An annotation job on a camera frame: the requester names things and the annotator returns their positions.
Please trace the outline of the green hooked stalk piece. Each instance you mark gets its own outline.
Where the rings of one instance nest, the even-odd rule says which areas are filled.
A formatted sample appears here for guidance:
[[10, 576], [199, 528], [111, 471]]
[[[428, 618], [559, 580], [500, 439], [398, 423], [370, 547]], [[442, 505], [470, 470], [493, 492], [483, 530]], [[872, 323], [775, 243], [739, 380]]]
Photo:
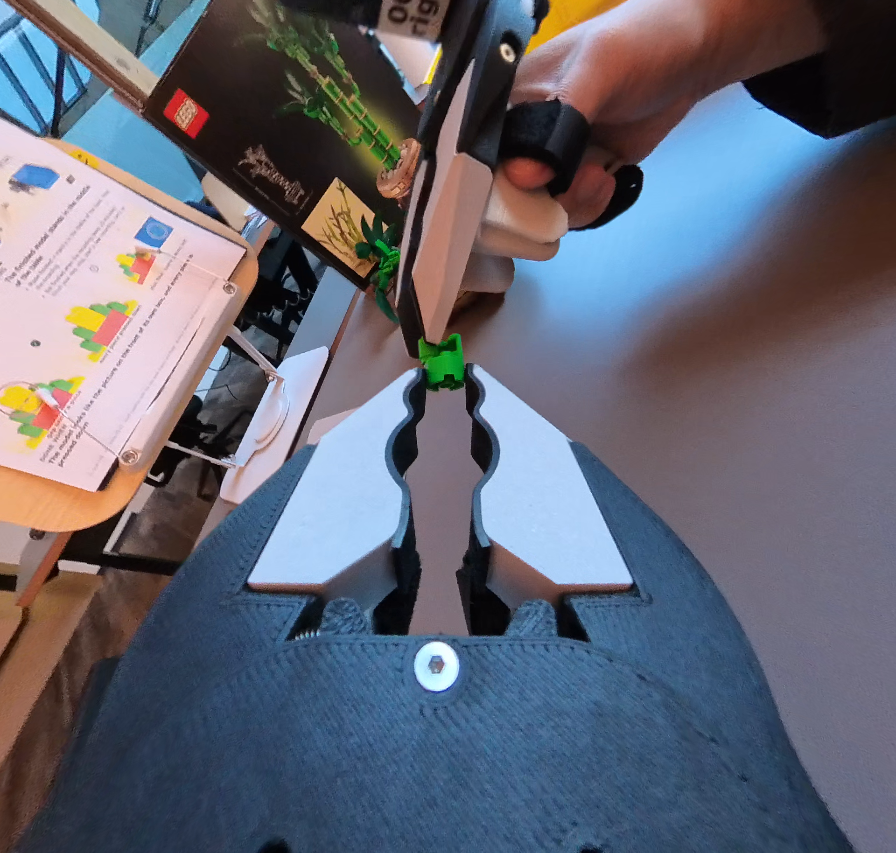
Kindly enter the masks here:
[[464, 388], [466, 366], [460, 333], [450, 334], [441, 343], [429, 343], [421, 337], [419, 358], [427, 376], [429, 392]]

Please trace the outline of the light wooden board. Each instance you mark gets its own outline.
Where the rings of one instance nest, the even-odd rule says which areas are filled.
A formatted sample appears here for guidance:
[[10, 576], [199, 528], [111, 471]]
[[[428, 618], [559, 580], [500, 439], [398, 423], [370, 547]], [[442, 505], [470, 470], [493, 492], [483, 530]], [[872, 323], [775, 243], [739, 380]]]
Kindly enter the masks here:
[[213, 220], [71, 142], [52, 139], [47, 139], [47, 142], [73, 158], [86, 156], [89, 166], [118, 184], [243, 249], [240, 262], [228, 278], [233, 291], [224, 295], [223, 304], [217, 307], [212, 318], [203, 321], [172, 377], [151, 405], [148, 416], [140, 421], [129, 439], [127, 449], [136, 451], [136, 460], [117, 467], [105, 489], [89, 492], [1, 467], [2, 521], [40, 531], [64, 533], [86, 529], [106, 520], [127, 504], [140, 487], [252, 291], [259, 273], [257, 255], [260, 243], [249, 242], [226, 224]]

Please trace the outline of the black bamboo toy set box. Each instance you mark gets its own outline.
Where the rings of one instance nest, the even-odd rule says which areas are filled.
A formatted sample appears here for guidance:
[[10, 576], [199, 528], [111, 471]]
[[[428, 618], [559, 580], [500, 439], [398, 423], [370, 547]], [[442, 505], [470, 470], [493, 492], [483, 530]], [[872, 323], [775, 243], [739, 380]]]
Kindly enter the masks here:
[[281, 0], [210, 0], [143, 116], [357, 287], [375, 231], [399, 245], [397, 183], [421, 110], [371, 32]]

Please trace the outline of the green toy bamboo leaves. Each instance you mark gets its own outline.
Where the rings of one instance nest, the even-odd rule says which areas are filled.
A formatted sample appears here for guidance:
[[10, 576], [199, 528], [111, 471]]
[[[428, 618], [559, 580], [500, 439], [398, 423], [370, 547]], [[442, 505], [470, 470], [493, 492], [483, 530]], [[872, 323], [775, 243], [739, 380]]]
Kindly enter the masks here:
[[361, 239], [355, 245], [358, 259], [373, 265], [371, 283], [377, 307], [390, 322], [398, 323], [396, 312], [388, 299], [392, 281], [399, 267], [399, 223], [386, 224], [377, 212], [368, 223], [361, 219]]

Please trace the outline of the wooden post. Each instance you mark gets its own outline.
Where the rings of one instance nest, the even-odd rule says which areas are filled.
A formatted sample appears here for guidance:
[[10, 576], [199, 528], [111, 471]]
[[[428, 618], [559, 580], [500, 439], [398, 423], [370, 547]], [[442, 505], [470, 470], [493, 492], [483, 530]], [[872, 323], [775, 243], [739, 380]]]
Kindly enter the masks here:
[[83, 63], [116, 99], [142, 115], [159, 77], [73, 0], [3, 0]]

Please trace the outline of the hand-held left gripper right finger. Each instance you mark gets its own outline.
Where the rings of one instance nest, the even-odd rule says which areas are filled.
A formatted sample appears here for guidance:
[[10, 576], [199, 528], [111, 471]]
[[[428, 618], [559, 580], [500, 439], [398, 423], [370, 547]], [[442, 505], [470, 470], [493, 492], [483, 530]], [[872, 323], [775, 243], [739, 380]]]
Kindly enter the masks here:
[[482, 366], [466, 366], [465, 396], [483, 473], [457, 572], [469, 632], [503, 634], [527, 601], [558, 610], [570, 597], [632, 591], [574, 442]]

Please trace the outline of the beige drawer cabinet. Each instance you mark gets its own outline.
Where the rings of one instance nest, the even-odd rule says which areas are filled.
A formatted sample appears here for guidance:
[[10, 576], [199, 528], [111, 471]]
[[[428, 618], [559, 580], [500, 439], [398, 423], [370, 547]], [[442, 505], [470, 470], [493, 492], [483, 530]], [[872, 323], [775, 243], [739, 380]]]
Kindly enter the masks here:
[[17, 604], [13, 591], [1, 591], [2, 762], [101, 583], [98, 575], [61, 573], [43, 586], [27, 608]]

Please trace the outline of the grey desk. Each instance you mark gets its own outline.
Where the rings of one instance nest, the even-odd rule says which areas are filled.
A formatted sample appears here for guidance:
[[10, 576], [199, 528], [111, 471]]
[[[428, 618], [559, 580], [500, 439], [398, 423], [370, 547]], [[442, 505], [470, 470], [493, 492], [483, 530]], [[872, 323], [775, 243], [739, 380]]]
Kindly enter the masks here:
[[732, 86], [644, 171], [455, 329], [698, 557], [853, 846], [894, 851], [894, 121], [823, 140]]

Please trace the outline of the person's right forearm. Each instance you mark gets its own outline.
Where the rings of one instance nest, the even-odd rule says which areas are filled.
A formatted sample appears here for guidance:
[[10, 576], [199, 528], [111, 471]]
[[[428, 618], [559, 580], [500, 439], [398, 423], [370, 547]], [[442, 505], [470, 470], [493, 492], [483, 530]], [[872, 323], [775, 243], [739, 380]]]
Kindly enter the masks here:
[[895, 0], [811, 0], [824, 50], [743, 83], [764, 107], [826, 139], [895, 115]]

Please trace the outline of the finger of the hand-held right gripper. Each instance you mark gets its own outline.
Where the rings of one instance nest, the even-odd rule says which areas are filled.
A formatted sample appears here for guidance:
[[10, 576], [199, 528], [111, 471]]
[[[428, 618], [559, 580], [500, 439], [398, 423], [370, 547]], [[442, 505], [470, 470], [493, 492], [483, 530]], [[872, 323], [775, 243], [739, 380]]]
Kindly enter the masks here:
[[394, 310], [399, 321], [402, 340], [412, 359], [419, 358], [419, 341], [424, 336], [412, 270], [420, 252], [424, 217], [432, 193], [434, 174], [434, 154], [422, 153], [411, 189], [409, 208], [399, 247], [400, 258]]
[[442, 342], [493, 183], [491, 168], [458, 150], [475, 64], [469, 63], [442, 124], [434, 153], [434, 181], [411, 272], [420, 334], [428, 343]]

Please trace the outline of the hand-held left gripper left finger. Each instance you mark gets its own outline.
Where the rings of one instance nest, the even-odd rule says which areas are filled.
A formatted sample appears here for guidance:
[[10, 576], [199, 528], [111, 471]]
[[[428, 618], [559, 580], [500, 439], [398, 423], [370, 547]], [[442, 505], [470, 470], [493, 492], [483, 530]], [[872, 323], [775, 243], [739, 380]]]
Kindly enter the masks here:
[[425, 371], [411, 369], [307, 447], [250, 589], [352, 599], [375, 631], [409, 632], [421, 566], [405, 474], [426, 397]]

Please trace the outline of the person's right hand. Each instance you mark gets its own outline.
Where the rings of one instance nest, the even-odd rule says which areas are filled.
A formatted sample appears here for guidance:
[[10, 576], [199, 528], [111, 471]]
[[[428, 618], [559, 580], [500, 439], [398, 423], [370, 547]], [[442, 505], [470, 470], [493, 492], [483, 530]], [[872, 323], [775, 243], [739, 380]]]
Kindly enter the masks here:
[[608, 207], [611, 169], [644, 160], [700, 100], [825, 46], [811, 0], [628, 0], [526, 55], [511, 103], [559, 99], [588, 119], [558, 197], [579, 229]]

